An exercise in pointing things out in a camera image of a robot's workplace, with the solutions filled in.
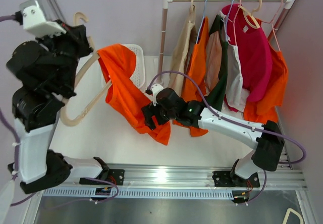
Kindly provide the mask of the orange t shirt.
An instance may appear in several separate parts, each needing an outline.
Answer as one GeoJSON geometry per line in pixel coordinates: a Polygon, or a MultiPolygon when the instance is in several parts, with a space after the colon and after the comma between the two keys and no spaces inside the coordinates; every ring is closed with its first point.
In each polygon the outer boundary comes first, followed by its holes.
{"type": "Polygon", "coordinates": [[[107,90],[106,103],[118,111],[139,134],[148,134],[165,146],[171,135],[171,125],[166,123],[151,130],[145,125],[142,107],[151,100],[130,79],[136,68],[136,54],[121,44],[114,44],[97,51],[98,62],[106,82],[111,82],[107,90]]]}
{"type": "Polygon", "coordinates": [[[189,48],[188,60],[185,74],[193,79],[198,86],[195,86],[189,79],[184,78],[181,97],[185,101],[202,101],[198,89],[206,94],[204,74],[206,72],[206,44],[208,41],[208,19],[205,19],[202,26],[202,35],[198,44],[192,43],[189,48]]]}

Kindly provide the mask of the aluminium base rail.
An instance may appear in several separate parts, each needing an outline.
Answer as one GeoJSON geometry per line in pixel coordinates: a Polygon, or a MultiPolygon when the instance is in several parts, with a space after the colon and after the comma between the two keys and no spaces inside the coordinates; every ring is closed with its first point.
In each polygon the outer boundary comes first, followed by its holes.
{"type": "Polygon", "coordinates": [[[229,169],[211,167],[112,165],[113,186],[69,182],[40,192],[44,197],[76,197],[100,201],[109,197],[162,199],[215,199],[245,201],[260,190],[302,191],[307,188],[300,170],[279,166],[258,173],[240,185],[229,179],[229,169]]]}

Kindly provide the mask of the wooden hanger on magenta shirt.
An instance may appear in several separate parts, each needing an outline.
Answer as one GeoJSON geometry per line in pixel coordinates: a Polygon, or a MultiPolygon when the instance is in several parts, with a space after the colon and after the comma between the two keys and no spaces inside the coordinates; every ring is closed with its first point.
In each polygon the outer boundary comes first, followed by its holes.
{"type": "Polygon", "coordinates": [[[258,0],[259,6],[252,10],[252,12],[249,12],[245,7],[243,7],[241,4],[238,6],[238,11],[242,10],[242,15],[246,21],[246,23],[253,29],[259,29],[260,24],[256,20],[256,18],[253,16],[255,12],[258,12],[262,7],[262,0],[258,0]]]}

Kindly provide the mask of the light blue wire hanger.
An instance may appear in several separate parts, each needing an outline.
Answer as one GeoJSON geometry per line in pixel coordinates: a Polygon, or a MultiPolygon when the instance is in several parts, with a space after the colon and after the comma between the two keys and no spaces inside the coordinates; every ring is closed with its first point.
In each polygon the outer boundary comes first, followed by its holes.
{"type": "Polygon", "coordinates": [[[201,35],[201,28],[205,19],[205,14],[206,14],[206,7],[207,7],[207,0],[204,1],[204,6],[203,6],[203,13],[202,13],[202,19],[201,19],[201,23],[198,29],[198,33],[197,33],[197,37],[196,37],[196,42],[195,44],[198,44],[199,40],[200,40],[200,35],[201,35]]]}

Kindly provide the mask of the dark green garment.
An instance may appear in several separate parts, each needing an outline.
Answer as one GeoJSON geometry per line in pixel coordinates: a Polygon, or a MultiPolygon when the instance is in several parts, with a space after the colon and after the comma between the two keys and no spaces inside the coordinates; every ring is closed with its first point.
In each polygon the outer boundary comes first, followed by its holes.
{"type": "Polygon", "coordinates": [[[211,107],[217,110],[221,110],[224,102],[224,98],[225,98],[227,77],[228,77],[228,64],[227,64],[228,43],[225,41],[224,23],[219,15],[217,15],[213,21],[211,29],[209,30],[209,36],[216,31],[219,32],[219,36],[221,40],[222,60],[221,60],[221,67],[219,72],[219,81],[211,91],[207,89],[208,95],[206,96],[206,101],[211,107]]]}

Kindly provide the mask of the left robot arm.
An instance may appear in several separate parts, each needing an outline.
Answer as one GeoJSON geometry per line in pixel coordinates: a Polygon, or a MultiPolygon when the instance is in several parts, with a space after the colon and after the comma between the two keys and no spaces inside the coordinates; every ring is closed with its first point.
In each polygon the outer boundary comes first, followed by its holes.
{"type": "Polygon", "coordinates": [[[21,43],[7,62],[9,71],[22,82],[12,97],[19,146],[8,168],[20,177],[26,194],[58,186],[69,178],[97,184],[109,178],[110,169],[99,157],[69,158],[49,147],[63,98],[76,95],[79,59],[93,52],[84,25],[70,26],[60,20],[57,24],[62,32],[21,43]]]}

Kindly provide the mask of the far right orange garment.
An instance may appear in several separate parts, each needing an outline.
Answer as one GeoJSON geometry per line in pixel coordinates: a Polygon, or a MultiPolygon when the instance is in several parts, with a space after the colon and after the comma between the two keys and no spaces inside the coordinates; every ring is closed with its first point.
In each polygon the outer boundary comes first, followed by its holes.
{"type": "Polygon", "coordinates": [[[288,80],[288,69],[281,51],[274,50],[268,44],[273,65],[265,95],[258,102],[246,102],[244,110],[244,118],[253,122],[278,121],[275,107],[282,104],[288,80]]]}

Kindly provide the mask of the white garment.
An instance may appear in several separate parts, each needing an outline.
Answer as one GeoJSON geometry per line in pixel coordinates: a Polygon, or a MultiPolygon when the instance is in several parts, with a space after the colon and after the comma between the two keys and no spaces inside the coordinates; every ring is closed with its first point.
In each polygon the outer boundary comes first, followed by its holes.
{"type": "Polygon", "coordinates": [[[228,77],[225,101],[230,110],[235,112],[244,112],[249,91],[243,88],[243,76],[239,59],[239,51],[236,45],[236,38],[234,35],[229,36],[229,25],[232,24],[232,22],[228,20],[227,16],[221,11],[218,13],[218,15],[220,15],[224,23],[224,32],[226,42],[228,43],[228,77]]]}

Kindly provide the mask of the peach garment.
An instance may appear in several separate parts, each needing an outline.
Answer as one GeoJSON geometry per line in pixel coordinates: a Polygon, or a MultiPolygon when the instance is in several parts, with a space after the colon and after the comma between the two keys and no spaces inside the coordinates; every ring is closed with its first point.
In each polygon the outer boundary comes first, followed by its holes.
{"type": "Polygon", "coordinates": [[[219,32],[216,31],[209,36],[206,46],[206,73],[205,83],[211,91],[219,81],[219,72],[222,60],[222,45],[219,32]]]}

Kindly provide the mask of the white perforated plastic basket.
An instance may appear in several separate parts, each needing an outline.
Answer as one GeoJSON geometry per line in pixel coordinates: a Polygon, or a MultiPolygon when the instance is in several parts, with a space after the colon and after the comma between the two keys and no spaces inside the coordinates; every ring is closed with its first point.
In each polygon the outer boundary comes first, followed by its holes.
{"type": "Polygon", "coordinates": [[[141,89],[145,84],[145,63],[143,49],[141,46],[136,44],[124,44],[124,46],[136,55],[135,70],[130,79],[137,88],[141,89]]]}

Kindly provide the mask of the clothes rack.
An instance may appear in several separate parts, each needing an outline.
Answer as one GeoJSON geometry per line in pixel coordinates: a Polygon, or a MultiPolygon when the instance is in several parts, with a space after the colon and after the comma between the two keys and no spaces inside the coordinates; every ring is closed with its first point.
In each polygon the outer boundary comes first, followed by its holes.
{"type": "MultiPolygon", "coordinates": [[[[194,2],[203,3],[205,0],[194,0],[194,2]]],[[[220,2],[258,2],[258,0],[207,0],[207,2],[212,3],[220,3],[220,2]]],[[[190,2],[190,0],[162,0],[162,14],[161,14],[161,39],[160,39],[160,50],[158,56],[158,68],[156,78],[153,79],[153,82],[157,82],[159,84],[163,84],[162,79],[162,70],[163,70],[163,61],[164,61],[164,51],[165,51],[165,41],[166,41],[166,26],[167,26],[167,16],[168,16],[168,8],[170,3],[183,3],[190,2]]],[[[279,3],[280,0],[262,0],[263,3],[279,3]]],[[[280,10],[280,14],[274,23],[275,28],[278,31],[281,26],[283,20],[286,18],[288,11],[292,8],[295,0],[283,0],[283,8],[280,10]]]]}

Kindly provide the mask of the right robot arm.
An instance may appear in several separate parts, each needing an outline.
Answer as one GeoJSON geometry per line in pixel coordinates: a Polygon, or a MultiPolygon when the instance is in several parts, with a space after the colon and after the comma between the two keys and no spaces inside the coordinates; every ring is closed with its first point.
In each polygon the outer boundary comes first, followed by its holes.
{"type": "Polygon", "coordinates": [[[208,130],[231,137],[251,148],[232,166],[230,181],[241,186],[259,171],[274,172],[280,162],[284,140],[277,123],[248,122],[207,107],[204,103],[185,101],[173,89],[155,84],[146,90],[153,101],[142,107],[145,125],[151,130],[171,120],[194,130],[208,130]]]}

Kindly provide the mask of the magenta t shirt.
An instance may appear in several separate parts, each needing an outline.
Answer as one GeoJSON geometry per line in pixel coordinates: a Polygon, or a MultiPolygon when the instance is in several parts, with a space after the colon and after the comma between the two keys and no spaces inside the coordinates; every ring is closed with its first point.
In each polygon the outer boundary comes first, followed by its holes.
{"type": "Polygon", "coordinates": [[[229,16],[229,43],[238,47],[243,87],[249,91],[247,102],[258,102],[265,95],[273,65],[267,37],[260,23],[239,4],[227,5],[221,12],[229,16]]]}

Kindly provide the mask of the beige t shirt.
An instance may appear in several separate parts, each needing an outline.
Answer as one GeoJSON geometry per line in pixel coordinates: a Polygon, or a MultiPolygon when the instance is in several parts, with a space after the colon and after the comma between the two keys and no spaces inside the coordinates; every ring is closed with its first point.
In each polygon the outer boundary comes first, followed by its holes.
{"type": "MultiPolygon", "coordinates": [[[[182,27],[182,31],[180,33],[176,47],[173,50],[170,68],[171,71],[177,71],[181,73],[186,72],[189,48],[197,37],[195,19],[195,4],[191,4],[188,16],[182,27]]],[[[170,80],[168,84],[169,88],[172,88],[178,95],[181,95],[183,84],[184,76],[177,73],[170,73],[170,80]]]]}

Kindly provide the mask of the beige shirt wooden hanger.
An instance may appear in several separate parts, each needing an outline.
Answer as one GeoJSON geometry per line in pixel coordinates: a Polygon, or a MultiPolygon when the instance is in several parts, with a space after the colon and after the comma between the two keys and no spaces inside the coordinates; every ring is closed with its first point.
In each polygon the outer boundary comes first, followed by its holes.
{"type": "Polygon", "coordinates": [[[194,0],[190,0],[189,14],[191,15],[195,10],[194,0]]]}

